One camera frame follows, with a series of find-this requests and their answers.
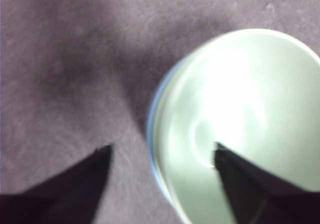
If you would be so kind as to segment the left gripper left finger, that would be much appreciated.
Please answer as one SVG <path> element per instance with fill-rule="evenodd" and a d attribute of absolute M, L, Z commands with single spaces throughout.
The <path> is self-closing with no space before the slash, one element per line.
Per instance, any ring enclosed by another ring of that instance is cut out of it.
<path fill-rule="evenodd" d="M 0 196 L 2 224 L 91 224 L 108 186 L 112 146 L 20 193 Z"/>

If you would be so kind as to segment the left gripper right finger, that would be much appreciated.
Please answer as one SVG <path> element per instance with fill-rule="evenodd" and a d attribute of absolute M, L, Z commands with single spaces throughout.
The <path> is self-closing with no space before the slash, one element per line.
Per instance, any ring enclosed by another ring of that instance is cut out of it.
<path fill-rule="evenodd" d="M 320 193 L 273 175 L 216 144 L 214 166 L 238 224 L 318 224 Z"/>

